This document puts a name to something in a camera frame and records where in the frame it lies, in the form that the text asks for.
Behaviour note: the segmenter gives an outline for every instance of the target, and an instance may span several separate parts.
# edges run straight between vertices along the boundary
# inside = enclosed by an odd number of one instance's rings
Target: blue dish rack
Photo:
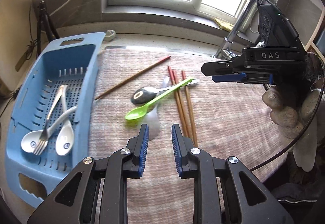
[[[18,197],[38,207],[43,201],[24,190],[19,181],[23,174],[42,183],[47,194],[88,154],[90,113],[98,73],[97,54],[105,33],[90,33],[54,40],[36,60],[23,83],[12,111],[5,152],[7,182]],[[64,45],[64,41],[81,42]],[[74,146],[67,156],[55,151],[56,129],[45,151],[40,155],[26,153],[21,148],[25,134],[42,130],[45,117],[60,85],[68,84],[67,106],[78,104],[73,120]],[[62,114],[61,103],[51,116],[51,125]]]

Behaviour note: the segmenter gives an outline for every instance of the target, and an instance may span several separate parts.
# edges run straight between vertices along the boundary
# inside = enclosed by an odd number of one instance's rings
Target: red-tipped chopstick
[[[174,73],[173,73],[170,66],[168,66],[168,73],[169,73],[169,77],[170,77],[170,81],[172,82],[172,85],[175,85],[176,82],[175,82],[175,78],[174,78]],[[184,119],[183,110],[182,110],[182,107],[181,107],[181,104],[180,104],[178,90],[174,91],[174,95],[175,95],[175,100],[176,100],[176,106],[177,106],[177,110],[178,110],[179,119],[181,120],[181,124],[182,124],[182,128],[183,128],[183,133],[185,134],[186,137],[188,137],[188,131],[187,131],[186,125],[185,125],[185,119]]]
[[[183,70],[182,70],[182,78],[183,78],[183,80],[186,79],[186,74],[185,74],[185,71],[183,71]],[[194,115],[193,115],[193,107],[192,107],[192,102],[191,102],[190,90],[187,86],[184,86],[184,88],[185,88],[188,112],[190,114],[193,143],[194,143],[195,147],[198,147],[198,140],[196,137],[196,127],[195,127],[195,121],[194,121]]]
[[[175,79],[175,83],[179,83],[179,80],[178,80],[178,76],[177,76],[177,72],[175,69],[173,69],[173,74],[174,74],[174,79]],[[178,96],[179,96],[179,102],[180,102],[180,106],[181,106],[181,109],[182,109],[182,112],[183,112],[183,117],[184,117],[184,124],[185,124],[185,127],[186,127],[186,130],[187,130],[187,137],[189,137],[192,141],[193,141],[193,136],[192,136],[192,129],[189,125],[189,118],[187,116],[187,112],[186,112],[186,109],[185,109],[185,104],[184,104],[184,100],[183,100],[183,97],[182,97],[182,93],[181,93],[181,89],[177,89],[177,92],[178,92]]]

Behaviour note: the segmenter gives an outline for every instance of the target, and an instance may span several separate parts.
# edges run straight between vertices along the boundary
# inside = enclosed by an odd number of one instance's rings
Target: yellow sponge
[[[227,32],[230,32],[232,30],[232,28],[234,27],[233,24],[219,20],[217,18],[215,18],[214,21],[222,30],[225,30]]]

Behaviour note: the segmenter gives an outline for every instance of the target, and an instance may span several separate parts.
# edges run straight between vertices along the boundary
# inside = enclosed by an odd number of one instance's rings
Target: power cord
[[[0,119],[1,119],[1,116],[4,113],[5,109],[7,109],[9,103],[12,102],[13,99],[14,99],[14,97],[10,98],[10,100],[7,102],[7,105],[5,106],[5,108],[3,109],[2,113],[0,114]],[[0,121],[0,140],[1,140],[1,136],[2,136],[2,127],[1,127],[1,121]]]
[[[251,29],[251,22],[249,23],[249,29],[251,30],[251,32],[252,33],[254,33],[254,34],[256,34],[256,33],[258,33],[258,26],[257,26],[257,31],[255,32],[255,31],[253,31],[252,29]]]
[[[321,103],[322,97],[323,97],[323,93],[324,93],[324,87],[325,87],[325,65],[324,62],[320,59],[321,61],[321,65],[322,65],[322,69],[323,69],[323,84],[322,84],[322,88],[321,88],[321,92],[320,92],[320,96],[318,97],[316,106],[313,110],[313,113],[311,114],[308,122],[306,123],[306,125],[302,128],[302,130],[300,131],[300,133],[296,136],[296,138],[294,138],[292,140],[291,143],[289,143],[284,149],[282,149],[280,152],[278,152],[276,155],[274,155],[273,157],[271,157],[270,159],[266,160],[265,162],[262,162],[261,164],[253,167],[250,171],[254,171],[256,169],[261,168],[262,166],[272,162],[273,160],[277,159],[278,157],[280,157],[282,154],[284,154],[286,151],[288,151],[302,136],[303,134],[306,132],[306,130],[308,129],[309,125],[311,124],[312,120],[314,119],[316,112],[318,110],[318,107]]]
[[[38,40],[34,40],[33,39],[33,36],[31,34],[31,23],[30,23],[30,11],[31,11],[31,5],[32,3],[30,3],[30,6],[29,6],[29,15],[28,15],[28,19],[29,19],[29,33],[30,33],[30,44],[26,45],[28,48],[27,48],[27,51],[26,51],[26,61],[27,60],[30,60],[31,56],[33,55],[33,51],[34,51],[34,48],[37,46],[37,42]]]
[[[260,2],[259,2],[260,0],[256,0],[256,5],[257,5],[257,7],[259,7],[259,5],[260,5]],[[282,12],[280,11],[280,9],[279,9],[279,7],[276,5],[276,4],[274,4],[273,2],[271,2],[270,0],[264,0],[264,1],[267,1],[269,4],[271,4],[274,8],[276,8],[277,10],[278,10],[278,12],[279,13],[281,13],[282,14]]]
[[[0,114],[0,119],[1,119],[2,114],[4,113],[4,111],[7,109],[8,105],[9,105],[11,102],[13,102],[13,101],[16,100],[16,98],[17,98],[17,96],[18,96],[18,93],[19,93],[21,87],[22,87],[22,86],[20,85],[19,88],[17,88],[17,89],[13,92],[12,97],[9,99],[9,101],[7,102],[5,108],[3,109],[2,113]],[[1,120],[0,120],[0,140],[1,140],[1,136],[2,136],[2,127],[1,127]]]

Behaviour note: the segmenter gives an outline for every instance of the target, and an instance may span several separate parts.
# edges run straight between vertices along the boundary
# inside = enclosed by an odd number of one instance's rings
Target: window sill
[[[228,32],[220,29],[213,21],[188,13],[145,7],[145,6],[108,6],[102,11],[102,21],[106,22],[146,22],[188,28],[204,33],[227,37]],[[235,40],[242,45],[252,45],[249,38],[239,33]]]

